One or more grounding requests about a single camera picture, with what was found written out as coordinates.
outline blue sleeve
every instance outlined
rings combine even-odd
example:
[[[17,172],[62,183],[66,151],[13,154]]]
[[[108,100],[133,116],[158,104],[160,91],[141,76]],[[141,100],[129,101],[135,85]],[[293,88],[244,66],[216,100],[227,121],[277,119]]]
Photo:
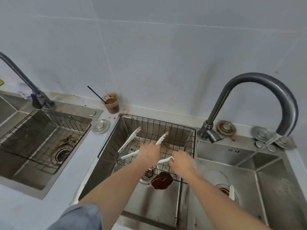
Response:
[[[94,204],[73,205],[47,230],[102,230],[102,216]]]

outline backsplash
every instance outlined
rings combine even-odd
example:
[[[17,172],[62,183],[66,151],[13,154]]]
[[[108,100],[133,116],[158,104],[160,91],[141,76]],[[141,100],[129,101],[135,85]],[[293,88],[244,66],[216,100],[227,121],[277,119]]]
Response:
[[[0,0],[0,51],[42,90],[208,116],[246,72],[294,93],[294,138],[307,165],[307,0]],[[20,78],[0,61],[7,84]],[[217,119],[275,129],[281,108],[257,84],[237,86]]]

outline person's left hand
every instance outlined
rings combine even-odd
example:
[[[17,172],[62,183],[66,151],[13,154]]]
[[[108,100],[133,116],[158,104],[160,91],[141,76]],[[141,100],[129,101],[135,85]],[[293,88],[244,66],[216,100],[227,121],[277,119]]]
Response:
[[[156,166],[157,162],[160,160],[160,149],[161,145],[156,145],[155,143],[149,141],[140,147],[140,151],[136,158],[141,164],[146,166],[146,169],[151,166]]]

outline black faucet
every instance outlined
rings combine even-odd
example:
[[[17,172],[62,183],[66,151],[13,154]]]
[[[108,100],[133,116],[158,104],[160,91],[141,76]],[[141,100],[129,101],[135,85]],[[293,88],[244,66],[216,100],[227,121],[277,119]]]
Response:
[[[217,142],[222,138],[213,130],[213,121],[222,108],[225,100],[238,84],[244,82],[255,82],[265,86],[272,91],[280,102],[282,107],[282,120],[276,130],[276,133],[282,136],[289,136],[293,131],[298,118],[298,106],[289,88],[278,79],[263,73],[244,73],[232,78],[223,88],[209,118],[203,123],[201,129],[197,132],[200,138],[208,138],[211,143]]]
[[[2,52],[0,52],[0,58],[32,89],[33,93],[31,94],[31,98],[34,108],[41,109],[44,106],[54,106],[54,101],[50,100],[43,91],[38,89],[10,58]]]

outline wire dish rack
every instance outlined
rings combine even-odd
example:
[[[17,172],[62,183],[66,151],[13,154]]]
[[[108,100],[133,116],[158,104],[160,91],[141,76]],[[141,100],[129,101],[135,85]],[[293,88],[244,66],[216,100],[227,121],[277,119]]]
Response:
[[[132,132],[138,127],[141,127],[141,131],[124,148],[121,154],[119,154],[118,150],[125,143]],[[125,160],[121,159],[122,156],[138,150],[140,146],[145,144],[147,141],[156,142],[166,132],[169,134],[161,144],[161,159],[168,158],[172,155],[173,151],[179,150],[190,153],[194,158],[196,135],[195,129],[128,114],[122,115],[118,120],[106,144],[100,151],[98,158],[121,166],[128,165],[136,158],[137,155],[129,157]],[[180,177],[174,173],[168,162],[156,165],[154,169],[155,175],[158,175],[161,171],[170,173],[175,181],[182,182],[182,179],[180,179]]]
[[[19,170],[31,166],[55,174],[90,126],[64,113],[35,110],[0,139],[1,157],[18,157],[11,162]]]

